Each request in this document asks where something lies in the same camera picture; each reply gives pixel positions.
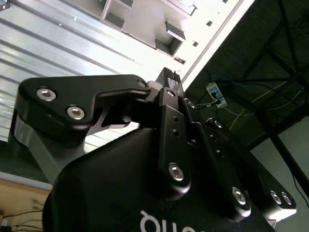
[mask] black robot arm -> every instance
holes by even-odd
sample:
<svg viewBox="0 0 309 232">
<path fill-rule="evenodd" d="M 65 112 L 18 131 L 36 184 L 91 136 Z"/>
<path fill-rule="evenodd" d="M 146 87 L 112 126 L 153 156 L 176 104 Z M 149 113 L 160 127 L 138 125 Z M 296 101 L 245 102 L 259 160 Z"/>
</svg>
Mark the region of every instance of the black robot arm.
<svg viewBox="0 0 309 232">
<path fill-rule="evenodd" d="M 139 128 L 88 154 L 87 135 Z M 21 83 L 9 143 L 32 155 L 53 189 L 46 232 L 273 231 L 291 195 L 216 119 L 204 120 L 164 69 Z"/>
</svg>

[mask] wall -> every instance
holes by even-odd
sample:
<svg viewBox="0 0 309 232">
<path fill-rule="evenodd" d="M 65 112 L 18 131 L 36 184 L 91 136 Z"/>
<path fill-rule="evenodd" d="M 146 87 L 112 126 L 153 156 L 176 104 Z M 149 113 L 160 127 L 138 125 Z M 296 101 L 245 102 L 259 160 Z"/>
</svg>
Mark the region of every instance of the wall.
<svg viewBox="0 0 309 232">
<path fill-rule="evenodd" d="M 280 134 L 280 138 L 288 148 L 301 169 L 309 176 L 309 117 L 296 123 Z M 276 226 L 278 232 L 308 231 L 309 209 L 294 186 L 291 172 L 284 163 L 273 143 L 267 139 L 251 151 L 270 173 L 289 191 L 297 203 L 297 213 Z"/>
</svg>

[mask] ceiling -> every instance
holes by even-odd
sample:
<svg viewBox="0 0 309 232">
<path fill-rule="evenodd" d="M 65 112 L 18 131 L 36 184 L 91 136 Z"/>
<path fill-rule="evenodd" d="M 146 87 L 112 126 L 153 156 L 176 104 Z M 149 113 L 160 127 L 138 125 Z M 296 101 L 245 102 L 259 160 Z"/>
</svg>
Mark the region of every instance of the ceiling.
<svg viewBox="0 0 309 232">
<path fill-rule="evenodd" d="M 292 38 L 295 44 L 297 58 L 300 67 L 309 65 L 308 50 L 309 50 L 309 1 L 307 0 L 283 0 L 286 14 L 291 27 Z M 206 64 L 198 77 L 187 89 L 187 97 L 193 102 L 198 103 L 201 97 L 205 94 L 206 85 L 209 82 L 208 74 L 220 74 L 225 78 L 240 80 L 246 73 L 248 67 L 252 64 L 255 57 L 263 49 L 265 43 L 273 33 L 274 29 L 281 21 L 281 13 L 278 1 L 257 0 L 247 11 L 245 16 L 239 21 L 227 39 L 222 43 L 214 56 Z M 284 29 L 281 29 L 274 42 L 269 46 L 275 54 L 281 57 L 290 67 L 293 67 L 293 62 L 290 55 L 290 50 L 286 40 Z M 289 74 L 274 62 L 268 55 L 263 56 L 255 69 L 248 76 L 250 79 L 261 78 L 286 78 Z M 211 77 L 211 81 L 222 80 L 221 77 Z M 261 83 L 267 87 L 273 88 L 281 82 Z M 226 84 L 218 83 L 219 88 L 223 88 Z M 260 98 L 254 104 L 256 106 L 266 106 L 266 108 L 276 108 L 289 102 L 298 91 L 302 88 L 295 80 L 291 80 L 282 88 L 278 88 L 286 97 L 277 96 L 276 93 L 270 92 L 266 96 Z M 244 99 L 252 101 L 258 96 L 266 93 L 267 88 L 261 86 L 237 86 L 231 87 L 233 92 L 238 93 Z M 299 92 L 295 98 L 297 105 L 302 105 L 306 101 L 306 92 Z M 201 100 L 200 103 L 211 102 L 209 94 Z M 243 107 L 227 98 L 227 109 L 236 113 L 236 115 L 226 109 L 217 110 L 216 106 L 200 109 L 201 114 L 205 119 L 216 116 L 228 128 L 231 127 L 237 115 L 242 111 Z M 296 106 L 293 103 L 286 105 L 278 110 L 269 111 L 267 118 L 272 125 L 279 123 L 282 118 L 289 115 Z M 234 124 L 231 130 L 245 144 L 249 144 L 264 133 L 261 125 L 257 122 L 254 116 L 242 116 Z"/>
</svg>

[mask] black metal bracket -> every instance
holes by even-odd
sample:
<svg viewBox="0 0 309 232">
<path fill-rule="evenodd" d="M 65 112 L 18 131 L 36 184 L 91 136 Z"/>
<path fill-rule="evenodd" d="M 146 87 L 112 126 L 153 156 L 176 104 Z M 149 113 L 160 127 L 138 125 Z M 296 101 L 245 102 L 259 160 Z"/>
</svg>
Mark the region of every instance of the black metal bracket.
<svg viewBox="0 0 309 232">
<path fill-rule="evenodd" d="M 0 0 L 0 12 L 5 11 L 10 8 L 10 5 L 8 4 L 7 0 Z"/>
<path fill-rule="evenodd" d="M 28 149 L 54 185 L 44 228 L 136 231 L 151 220 L 161 231 L 160 217 L 163 231 L 167 219 L 175 231 L 174 222 L 187 231 L 250 231 L 248 223 L 272 231 L 269 220 L 296 212 L 292 196 L 241 143 L 217 120 L 203 121 L 174 73 L 164 69 L 159 78 L 165 83 L 117 75 L 20 84 L 9 141 Z M 84 153 L 87 135 L 131 121 L 140 127 Z"/>
</svg>

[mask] electrical outlet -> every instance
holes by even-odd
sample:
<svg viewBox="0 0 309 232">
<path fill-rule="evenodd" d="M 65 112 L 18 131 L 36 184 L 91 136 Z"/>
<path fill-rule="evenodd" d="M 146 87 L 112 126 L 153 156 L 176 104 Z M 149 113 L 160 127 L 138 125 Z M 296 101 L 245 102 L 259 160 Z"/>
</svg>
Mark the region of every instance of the electrical outlet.
<svg viewBox="0 0 309 232">
<path fill-rule="evenodd" d="M 207 86 L 206 86 L 206 90 L 208 91 L 209 95 L 211 96 L 211 98 L 215 101 L 216 99 L 220 98 L 219 100 L 221 101 L 220 104 L 217 104 L 217 107 L 220 108 L 220 107 L 223 107 L 225 105 L 227 105 L 227 102 L 225 100 L 225 98 L 223 97 L 219 87 L 217 86 L 217 84 L 215 82 L 213 83 L 209 83 Z M 216 93 L 216 97 L 217 98 L 214 98 L 211 94 L 212 93 Z"/>
</svg>

